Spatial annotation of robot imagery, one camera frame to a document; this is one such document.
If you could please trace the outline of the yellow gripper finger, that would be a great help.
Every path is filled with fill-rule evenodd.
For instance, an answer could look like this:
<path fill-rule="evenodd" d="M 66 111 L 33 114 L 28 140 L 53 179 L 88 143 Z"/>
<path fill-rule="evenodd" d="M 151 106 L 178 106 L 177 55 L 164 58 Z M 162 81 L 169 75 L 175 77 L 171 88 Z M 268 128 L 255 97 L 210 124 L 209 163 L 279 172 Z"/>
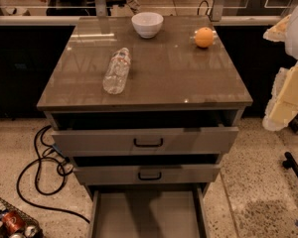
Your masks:
<path fill-rule="evenodd" d="M 287 15 L 263 34 L 263 38 L 271 42 L 284 42 L 291 15 Z"/>
<path fill-rule="evenodd" d="M 280 131 L 298 114 L 298 62 L 290 69 L 281 67 L 277 72 L 268 101 L 263 127 Z"/>

